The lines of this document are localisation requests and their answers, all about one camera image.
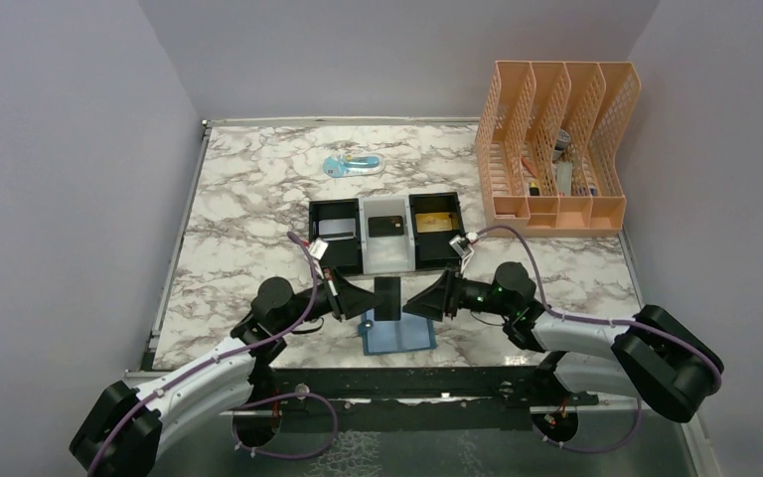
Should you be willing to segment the black credit card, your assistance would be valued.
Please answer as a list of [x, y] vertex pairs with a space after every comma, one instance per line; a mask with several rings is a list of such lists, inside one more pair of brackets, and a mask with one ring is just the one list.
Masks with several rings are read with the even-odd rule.
[[401, 282], [398, 276], [378, 276], [374, 293], [381, 303], [374, 310], [376, 322], [395, 322], [401, 319]]

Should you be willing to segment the blue leather card holder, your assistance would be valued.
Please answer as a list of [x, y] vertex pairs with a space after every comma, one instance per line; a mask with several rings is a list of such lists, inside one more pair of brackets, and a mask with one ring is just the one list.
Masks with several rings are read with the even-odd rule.
[[407, 313], [399, 320], [377, 321], [371, 310], [362, 316], [357, 331], [366, 356], [428, 351], [437, 346], [433, 322]]

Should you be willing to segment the white credit card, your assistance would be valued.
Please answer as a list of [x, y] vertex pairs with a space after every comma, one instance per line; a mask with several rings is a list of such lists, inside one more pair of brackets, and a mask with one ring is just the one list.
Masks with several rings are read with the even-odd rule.
[[354, 219], [321, 220], [316, 224], [318, 237], [324, 240], [353, 239], [356, 236]]

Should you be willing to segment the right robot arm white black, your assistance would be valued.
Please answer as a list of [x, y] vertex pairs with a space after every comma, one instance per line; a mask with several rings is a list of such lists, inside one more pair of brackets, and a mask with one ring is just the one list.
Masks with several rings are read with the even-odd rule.
[[573, 393], [634, 397], [659, 415], [688, 422], [721, 385], [722, 363], [665, 309], [647, 305], [630, 318], [571, 315], [547, 307], [519, 262], [498, 266], [491, 282], [467, 279], [457, 267], [404, 305], [434, 321], [461, 309], [503, 318], [509, 341], [544, 353], [534, 393], [557, 404]]

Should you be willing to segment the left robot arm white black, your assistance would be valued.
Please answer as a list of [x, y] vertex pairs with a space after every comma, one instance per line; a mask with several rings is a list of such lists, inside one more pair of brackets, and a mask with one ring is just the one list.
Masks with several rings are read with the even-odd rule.
[[343, 320], [382, 304], [375, 293], [324, 270], [297, 292], [279, 276], [263, 281], [249, 313], [203, 356], [153, 381], [103, 390], [69, 451], [89, 476], [145, 476], [157, 458], [212, 416], [265, 405], [275, 394], [275, 358], [300, 324], [326, 315]]

